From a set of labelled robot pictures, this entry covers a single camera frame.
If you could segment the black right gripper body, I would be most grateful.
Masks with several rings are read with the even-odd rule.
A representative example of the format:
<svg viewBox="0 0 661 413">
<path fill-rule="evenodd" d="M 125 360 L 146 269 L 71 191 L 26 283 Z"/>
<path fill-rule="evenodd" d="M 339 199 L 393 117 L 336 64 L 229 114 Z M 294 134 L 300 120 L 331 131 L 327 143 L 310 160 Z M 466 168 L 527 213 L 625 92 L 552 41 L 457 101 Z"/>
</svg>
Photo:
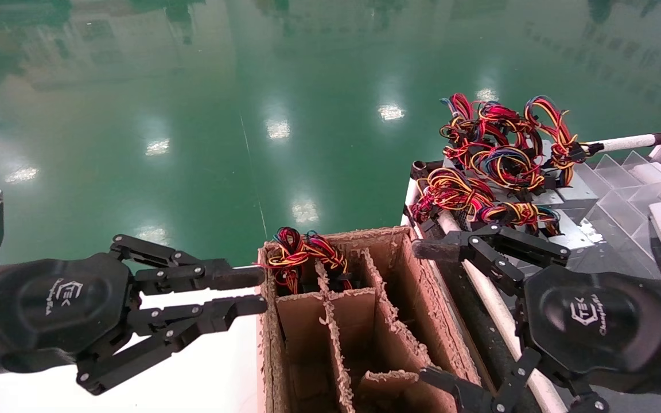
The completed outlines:
<svg viewBox="0 0 661 413">
<path fill-rule="evenodd" d="M 606 412 L 594 386 L 661 395 L 661 292 L 619 272 L 548 266 L 523 282 L 523 344 L 574 397 L 572 412 Z"/>
</svg>

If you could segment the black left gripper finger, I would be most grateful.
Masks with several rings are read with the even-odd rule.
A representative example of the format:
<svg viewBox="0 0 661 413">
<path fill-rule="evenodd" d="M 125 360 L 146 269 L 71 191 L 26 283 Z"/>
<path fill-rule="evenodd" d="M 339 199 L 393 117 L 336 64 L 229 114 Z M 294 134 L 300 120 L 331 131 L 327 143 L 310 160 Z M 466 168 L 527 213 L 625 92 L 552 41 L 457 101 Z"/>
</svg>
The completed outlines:
<svg viewBox="0 0 661 413">
<path fill-rule="evenodd" d="M 133 275 L 137 290 L 145 295 L 243 289 L 259 286 L 266 279 L 265 270 L 258 265 L 233 267 L 223 258 L 202 260 L 122 233 L 113 238 L 110 254 L 120 261 L 150 267 Z"/>
<path fill-rule="evenodd" d="M 117 387 L 182 351 L 202 335 L 227 332 L 238 317 L 267 311 L 260 295 L 220 298 L 203 304 L 126 312 L 118 338 L 143 337 L 132 346 L 116 344 L 79 361 L 78 384 L 92 395 Z"/>
</svg>

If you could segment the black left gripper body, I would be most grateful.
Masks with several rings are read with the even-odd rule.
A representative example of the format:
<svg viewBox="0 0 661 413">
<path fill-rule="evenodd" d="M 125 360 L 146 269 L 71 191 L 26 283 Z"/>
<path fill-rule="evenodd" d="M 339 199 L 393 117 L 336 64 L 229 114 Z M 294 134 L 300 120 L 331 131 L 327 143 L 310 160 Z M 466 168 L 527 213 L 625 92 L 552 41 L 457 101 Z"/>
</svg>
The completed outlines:
<svg viewBox="0 0 661 413">
<path fill-rule="evenodd" d="M 131 278 L 108 254 L 0 267 L 0 373 L 37 373 L 123 344 Z"/>
</svg>

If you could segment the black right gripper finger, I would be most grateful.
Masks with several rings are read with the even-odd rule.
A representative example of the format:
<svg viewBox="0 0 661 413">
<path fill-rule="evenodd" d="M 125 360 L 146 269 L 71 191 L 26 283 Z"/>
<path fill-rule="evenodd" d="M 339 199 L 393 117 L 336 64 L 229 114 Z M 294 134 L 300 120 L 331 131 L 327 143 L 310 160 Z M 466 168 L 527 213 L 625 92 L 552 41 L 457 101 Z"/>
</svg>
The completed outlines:
<svg viewBox="0 0 661 413">
<path fill-rule="evenodd" d="M 441 239 L 412 242 L 418 259 L 446 262 L 469 261 L 499 290 L 524 298 L 524 273 L 509 261 L 512 257 L 540 268 L 566 266 L 571 251 L 545 239 L 510 227 L 491 224 L 474 232 L 449 232 Z"/>
<path fill-rule="evenodd" d="M 497 393 L 432 366 L 421 369 L 419 378 L 451 394 L 459 412 L 511 412 L 524 394 L 528 379 L 541 359 L 540 352 L 525 348 L 514 368 L 504 377 Z"/>
</svg>

